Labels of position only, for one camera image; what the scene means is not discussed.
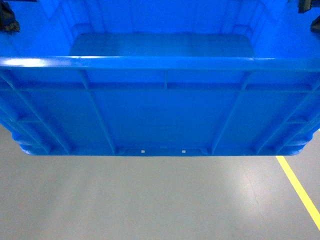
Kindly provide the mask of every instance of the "plastic crate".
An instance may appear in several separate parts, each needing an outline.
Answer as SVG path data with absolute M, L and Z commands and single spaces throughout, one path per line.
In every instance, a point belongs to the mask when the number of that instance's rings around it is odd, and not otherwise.
M 320 128 L 320 34 L 310 31 L 320 9 L 10 5 L 20 32 L 0 33 L 0 122 L 27 154 L 294 155 Z

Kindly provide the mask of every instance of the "yellow floor line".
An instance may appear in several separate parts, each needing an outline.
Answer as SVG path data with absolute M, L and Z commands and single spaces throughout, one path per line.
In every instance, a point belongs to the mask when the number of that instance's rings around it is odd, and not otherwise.
M 299 182 L 295 173 L 292 171 L 287 160 L 283 156 L 276 156 L 276 158 L 278 159 L 278 162 L 280 163 L 280 165 L 281 165 L 283 171 L 285 172 L 286 176 L 288 177 L 290 183 L 294 187 L 294 190 L 296 191 L 296 193 L 300 197 L 302 203 L 304 204 L 305 208 L 307 209 L 311 218 L 313 219 L 315 225 L 318 227 L 318 229 L 320 231 L 320 213 L 318 212 L 316 206 L 311 201 L 310 197 L 308 196 L 304 187 Z

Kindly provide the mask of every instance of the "crate bottom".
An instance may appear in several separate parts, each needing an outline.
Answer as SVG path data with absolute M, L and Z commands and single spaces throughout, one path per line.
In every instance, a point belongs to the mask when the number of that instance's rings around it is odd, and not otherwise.
M 249 39 L 228 34 L 86 33 L 70 56 L 254 57 Z

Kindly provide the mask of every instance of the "gray floor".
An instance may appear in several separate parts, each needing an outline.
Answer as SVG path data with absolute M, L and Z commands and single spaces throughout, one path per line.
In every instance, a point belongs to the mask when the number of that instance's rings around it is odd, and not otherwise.
M 286 157 L 320 209 L 320 132 Z M 51 157 L 0 127 L 1 240 L 316 240 L 277 159 Z

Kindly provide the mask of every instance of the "black object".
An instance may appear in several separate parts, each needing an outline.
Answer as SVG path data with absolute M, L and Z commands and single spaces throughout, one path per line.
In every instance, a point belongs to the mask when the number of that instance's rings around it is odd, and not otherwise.
M 20 31 L 20 25 L 9 3 L 2 0 L 0 0 L 0 31 L 10 33 Z
M 299 0 L 299 14 L 304 14 L 311 8 L 320 8 L 320 0 Z M 320 16 L 311 23 L 311 32 L 320 33 Z
M 299 0 L 299 14 L 304 14 L 311 8 L 320 7 L 320 0 Z
M 312 22 L 311 31 L 314 33 L 320 33 L 320 16 Z

